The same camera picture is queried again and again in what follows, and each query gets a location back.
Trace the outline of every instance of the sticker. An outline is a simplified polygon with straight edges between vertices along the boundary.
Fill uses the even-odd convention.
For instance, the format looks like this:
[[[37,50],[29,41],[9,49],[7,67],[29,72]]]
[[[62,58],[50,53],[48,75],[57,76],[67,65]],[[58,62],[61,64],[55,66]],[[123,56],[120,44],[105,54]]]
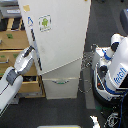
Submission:
[[[30,11],[29,5],[25,5],[25,6],[23,6],[23,9],[24,9],[25,12]]]
[[[7,34],[8,39],[13,39],[12,34]]]
[[[39,18],[39,28],[41,32],[51,29],[51,16],[50,15],[42,16]]]
[[[4,75],[4,73],[0,73],[0,75],[2,76],[2,75]]]
[[[13,54],[13,57],[16,58],[18,56],[18,54]]]
[[[7,13],[12,13],[12,14],[20,13],[20,9],[7,10]]]
[[[1,58],[5,58],[5,55],[1,55],[0,57],[1,57]]]
[[[33,20],[31,17],[28,17],[28,26],[33,26]]]

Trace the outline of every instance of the drawer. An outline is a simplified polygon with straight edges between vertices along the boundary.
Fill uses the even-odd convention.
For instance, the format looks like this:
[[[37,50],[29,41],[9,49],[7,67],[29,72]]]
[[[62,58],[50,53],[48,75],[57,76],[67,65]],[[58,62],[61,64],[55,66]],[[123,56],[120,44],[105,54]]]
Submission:
[[[16,57],[18,56],[21,50],[3,50],[0,51],[0,76],[2,76],[5,70],[12,66],[14,67]],[[37,75],[36,67],[33,63],[30,70],[25,74],[26,76],[35,76]]]
[[[22,83],[21,88],[18,91],[19,97],[45,97],[43,83],[39,80],[39,78],[40,76],[24,76],[24,82]]]
[[[0,49],[24,49],[29,46],[26,31],[0,32]]]
[[[38,81],[23,82],[18,93],[40,92]]]
[[[79,79],[43,80],[47,99],[76,98]]]

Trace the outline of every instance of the white panel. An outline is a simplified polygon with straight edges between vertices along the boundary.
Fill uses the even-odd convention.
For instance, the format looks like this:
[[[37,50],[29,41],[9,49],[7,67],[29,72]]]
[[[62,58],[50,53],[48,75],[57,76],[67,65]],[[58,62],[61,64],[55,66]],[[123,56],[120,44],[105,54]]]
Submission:
[[[68,81],[65,84],[57,84],[55,81]],[[76,98],[79,79],[44,80],[43,81],[47,99]]]
[[[28,17],[34,25],[43,74],[82,57],[88,26],[91,0],[18,0],[25,29],[32,44]],[[30,11],[25,12],[24,5]],[[51,16],[51,30],[41,32],[38,20]]]
[[[79,78],[81,70],[82,59],[77,59],[65,66],[62,66],[56,70],[45,73],[42,75],[42,79],[61,79],[61,78]]]

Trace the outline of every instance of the blue logo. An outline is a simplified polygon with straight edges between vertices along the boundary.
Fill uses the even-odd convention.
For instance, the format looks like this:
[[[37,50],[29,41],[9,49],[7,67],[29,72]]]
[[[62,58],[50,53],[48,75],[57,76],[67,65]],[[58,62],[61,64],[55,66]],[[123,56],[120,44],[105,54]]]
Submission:
[[[114,78],[114,81],[119,85],[121,83],[121,80],[123,79],[123,77],[125,76],[125,73],[127,71],[124,68],[120,68],[119,73],[117,74],[117,77]]]

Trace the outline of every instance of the android sticker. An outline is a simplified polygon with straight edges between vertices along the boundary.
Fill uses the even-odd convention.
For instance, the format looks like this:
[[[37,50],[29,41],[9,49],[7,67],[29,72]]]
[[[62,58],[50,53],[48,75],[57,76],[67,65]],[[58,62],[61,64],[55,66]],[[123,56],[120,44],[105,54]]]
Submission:
[[[39,18],[39,29],[41,32],[51,29],[51,16],[46,15]]]

